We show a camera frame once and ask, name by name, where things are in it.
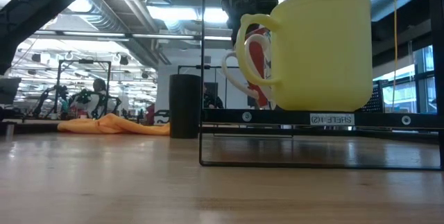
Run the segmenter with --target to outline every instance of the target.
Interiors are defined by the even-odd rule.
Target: yellow mug
[[[255,85],[270,85],[284,110],[351,112],[371,97],[370,0],[286,0],[271,15],[244,15],[236,43],[239,68]],[[248,66],[246,30],[271,33],[271,79]]]

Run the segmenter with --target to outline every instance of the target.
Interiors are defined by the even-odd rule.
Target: mug handle
[[[251,24],[261,24],[262,26],[267,27],[270,31],[276,32],[279,30],[280,25],[277,21],[272,19],[268,15],[244,15],[241,18],[241,28],[237,33],[237,41],[236,41],[236,54],[239,59],[239,68],[244,74],[245,78],[255,85],[275,85],[280,82],[279,78],[272,79],[263,79],[257,76],[252,70],[251,67],[248,66],[246,59],[246,50],[245,50],[245,35],[247,28]]]
[[[252,98],[254,98],[256,100],[259,99],[258,92],[256,92],[255,90],[252,90],[252,89],[248,89],[245,85],[242,85],[238,80],[233,78],[233,76],[230,74],[230,72],[228,71],[228,67],[227,67],[227,59],[231,58],[231,57],[237,58],[236,53],[230,52],[222,59],[222,72],[225,74],[228,81],[230,81],[230,83],[232,85],[234,85],[241,92],[245,93],[247,96],[251,96]]]

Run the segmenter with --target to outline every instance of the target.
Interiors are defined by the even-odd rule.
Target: cable
[[[393,95],[391,101],[391,111],[395,112],[395,90],[396,90],[396,70],[398,69],[398,0],[394,0],[395,11],[393,17],[395,18],[395,72],[393,74]]]
[[[15,64],[13,64],[12,66],[11,66],[11,68],[13,68],[13,67],[15,67],[17,64],[19,64],[20,63],[20,61],[22,61],[22,59],[26,56],[26,55],[28,55],[28,53],[29,53],[29,51],[33,48],[33,46],[34,46],[34,44],[37,42],[37,40],[39,40],[39,35],[35,38],[35,40],[34,40],[34,42],[29,46],[29,48],[25,51],[25,53],[16,61],[16,63]]]

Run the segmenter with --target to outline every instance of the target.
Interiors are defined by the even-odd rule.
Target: fluorescent light
[[[154,19],[178,21],[197,20],[196,10],[193,8],[174,8],[147,6],[148,11]]]
[[[73,12],[89,12],[92,9],[92,4],[88,0],[75,0],[68,6]]]
[[[231,41],[231,37],[205,36],[205,40]]]
[[[204,19],[210,23],[226,23],[228,15],[222,8],[207,8],[205,9]]]
[[[130,41],[130,39],[128,39],[128,38],[118,39],[118,38],[109,38],[109,37],[98,37],[97,40],[98,41],[116,41],[116,42],[128,42],[128,41]]]
[[[168,35],[168,34],[133,34],[133,37],[151,38],[157,40],[196,40],[199,35]]]
[[[82,36],[82,37],[125,37],[124,33],[91,33],[91,32],[71,32],[64,31],[68,36]]]
[[[52,82],[52,83],[56,83],[57,79],[56,78],[22,78],[22,81],[48,82],[48,83]],[[61,83],[70,83],[70,82],[73,82],[73,83],[93,83],[94,80],[93,79],[68,79],[68,78],[62,78],[62,79],[60,79],[60,82]],[[150,82],[150,81],[147,81],[147,80],[145,80],[145,81],[122,81],[122,82],[125,83],[125,84],[129,84],[129,85],[131,85],[131,84],[152,85],[153,84],[153,82]],[[115,81],[115,80],[110,81],[110,85],[117,86],[118,85],[118,81]]]
[[[57,35],[55,31],[36,31],[35,35]]]
[[[154,19],[161,19],[163,21],[202,20],[194,8],[156,6],[147,6],[147,8]],[[227,20],[228,15],[222,8],[205,9],[206,22],[225,23]]]
[[[89,73],[87,73],[86,71],[82,71],[82,70],[76,70],[74,72],[74,74],[78,74],[80,76],[89,76]]]

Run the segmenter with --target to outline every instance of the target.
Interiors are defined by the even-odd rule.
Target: person
[[[209,109],[223,109],[221,98],[215,97],[212,93],[207,91],[206,86],[203,86],[203,107]]]
[[[106,88],[106,83],[103,79],[96,78],[92,83],[92,88],[94,92],[106,95],[107,88]],[[92,117],[92,112],[99,103],[99,99],[100,97],[98,95],[91,95],[88,103],[76,102],[76,99],[74,99],[74,102],[71,104],[71,106],[76,107],[78,110],[86,110],[88,112],[89,117]],[[112,100],[108,99],[108,110],[113,110],[115,106],[116,106],[115,103]],[[98,114],[102,113],[103,107],[104,105],[101,105],[97,108]]]
[[[154,125],[154,110],[154,103],[146,108],[146,124],[148,124],[149,126]]]

